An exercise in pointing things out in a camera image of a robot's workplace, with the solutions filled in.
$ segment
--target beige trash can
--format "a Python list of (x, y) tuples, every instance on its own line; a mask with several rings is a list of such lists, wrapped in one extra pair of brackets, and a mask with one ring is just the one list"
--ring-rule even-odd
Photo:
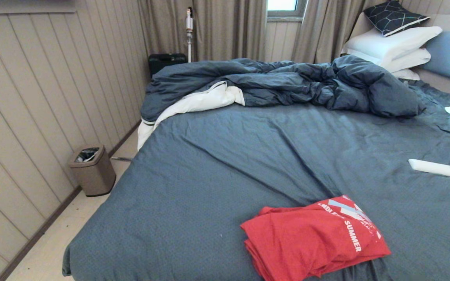
[(76, 150), (69, 167), (86, 196), (108, 194), (116, 182), (116, 173), (103, 144), (90, 144)]

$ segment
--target tiled floor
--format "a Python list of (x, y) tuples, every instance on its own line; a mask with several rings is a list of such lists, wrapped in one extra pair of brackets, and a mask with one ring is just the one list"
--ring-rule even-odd
[[(114, 156), (134, 157), (137, 152), (136, 141), (135, 131), (116, 151)], [(130, 163), (117, 160), (111, 160), (111, 162), (117, 174), (117, 184)], [(72, 281), (72, 277), (63, 277), (61, 273), (65, 248), (108, 197), (109, 195), (86, 197), (84, 192), (81, 191), (52, 226), (48, 228), (45, 235), (39, 239), (7, 280)]]

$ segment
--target mattress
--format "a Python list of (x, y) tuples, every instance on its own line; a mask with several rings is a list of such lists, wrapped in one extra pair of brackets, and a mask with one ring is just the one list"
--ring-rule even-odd
[(159, 125), (108, 200), (72, 240), (62, 272), (86, 280), (261, 280), (240, 224), (264, 206), (343, 194), (380, 229), (390, 256), (323, 281), (450, 280), (450, 95), (409, 85), (426, 105), (383, 118), (311, 104), (230, 105)]

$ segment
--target window frame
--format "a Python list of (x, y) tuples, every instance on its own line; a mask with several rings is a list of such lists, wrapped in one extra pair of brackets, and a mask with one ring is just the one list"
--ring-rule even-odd
[(298, 0), (294, 11), (268, 11), (267, 18), (303, 18), (308, 0)]

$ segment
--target baseboard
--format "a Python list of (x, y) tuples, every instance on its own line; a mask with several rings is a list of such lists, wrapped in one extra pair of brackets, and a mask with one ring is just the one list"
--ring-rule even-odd
[(15, 270), (17, 265), (23, 260), (25, 255), (34, 247), (38, 240), (45, 235), (46, 231), (55, 222), (60, 214), (67, 208), (67, 206), (74, 200), (74, 198), (81, 192), (81, 187), (77, 186), (74, 191), (60, 204), (60, 206), (53, 212), (53, 214), (44, 222), (41, 228), (30, 238), (29, 241), (23, 246), (18, 254), (11, 260), (5, 270), (0, 274), (0, 281), (6, 280), (10, 274)]
[(109, 158), (112, 157), (112, 155), (114, 155), (114, 153), (116, 153), (116, 151), (118, 151), (118, 149), (125, 143), (125, 141), (128, 139), (128, 137), (130, 137), (130, 135), (140, 126), (141, 120), (136, 122), (135, 126), (133, 126), (133, 128), (130, 129), (130, 131), (118, 142), (118, 144), (116, 144), (112, 150), (109, 152)]

